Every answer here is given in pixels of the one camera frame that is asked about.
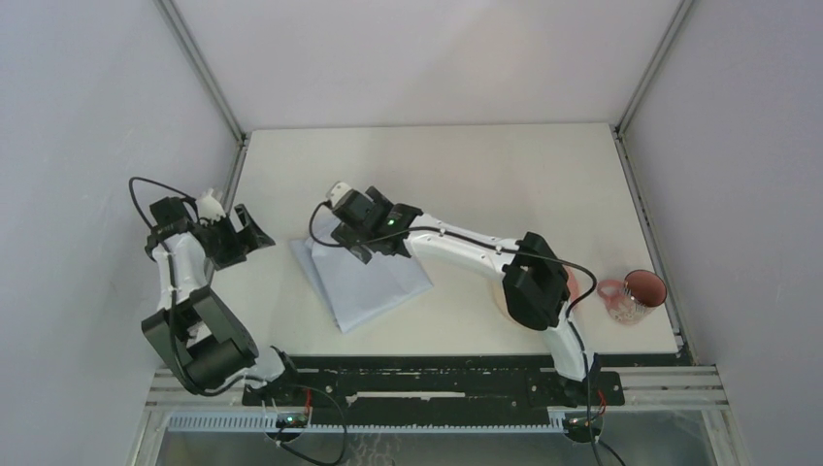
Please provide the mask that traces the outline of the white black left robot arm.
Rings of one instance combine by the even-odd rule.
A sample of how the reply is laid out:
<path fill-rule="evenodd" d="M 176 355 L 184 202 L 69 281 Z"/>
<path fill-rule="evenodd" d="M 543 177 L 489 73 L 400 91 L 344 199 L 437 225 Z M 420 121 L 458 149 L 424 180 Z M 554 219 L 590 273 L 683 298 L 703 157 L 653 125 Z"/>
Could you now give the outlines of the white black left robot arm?
<path fill-rule="evenodd" d="M 160 299 L 142 331 L 188 392 L 215 397 L 246 380 L 282 405 L 296 402 L 304 381 L 282 350 L 259 351 L 251 334 L 211 288 L 207 269 L 247 260 L 275 240 L 246 207 L 228 214 L 210 192 L 198 198 L 165 197 L 149 207 L 156 223 L 146 250 L 157 264 Z"/>

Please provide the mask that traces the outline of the white checked tablecloth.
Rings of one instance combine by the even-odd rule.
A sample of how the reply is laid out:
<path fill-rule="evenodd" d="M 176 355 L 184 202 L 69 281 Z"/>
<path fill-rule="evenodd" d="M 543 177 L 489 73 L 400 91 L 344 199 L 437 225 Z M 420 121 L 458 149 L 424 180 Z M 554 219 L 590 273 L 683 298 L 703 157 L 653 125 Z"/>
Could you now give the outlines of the white checked tablecloth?
<path fill-rule="evenodd" d="M 311 238 L 292 240 L 289 246 L 343 333 L 433 287 L 415 259 L 375 253 L 365 264 L 348 250 L 328 248 Z"/>

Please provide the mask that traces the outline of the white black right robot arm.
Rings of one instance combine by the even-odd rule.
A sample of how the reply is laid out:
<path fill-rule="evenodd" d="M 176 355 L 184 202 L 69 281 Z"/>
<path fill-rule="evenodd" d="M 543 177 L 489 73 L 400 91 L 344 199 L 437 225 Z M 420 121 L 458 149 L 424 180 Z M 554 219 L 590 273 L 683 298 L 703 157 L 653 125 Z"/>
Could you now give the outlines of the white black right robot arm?
<path fill-rule="evenodd" d="M 375 255 L 437 258 L 497 282 L 504 310 L 517 324 L 539 332 L 561 376 L 562 394 L 587 403 L 600 388 L 596 358 L 577 329 L 572 270 L 585 267 L 557 257 L 546 239 L 527 232 L 519 239 L 497 238 L 460 228 L 407 204 L 389 201 L 375 187 L 360 192 L 335 183 L 324 206 L 340 222 L 332 237 L 361 262 Z"/>

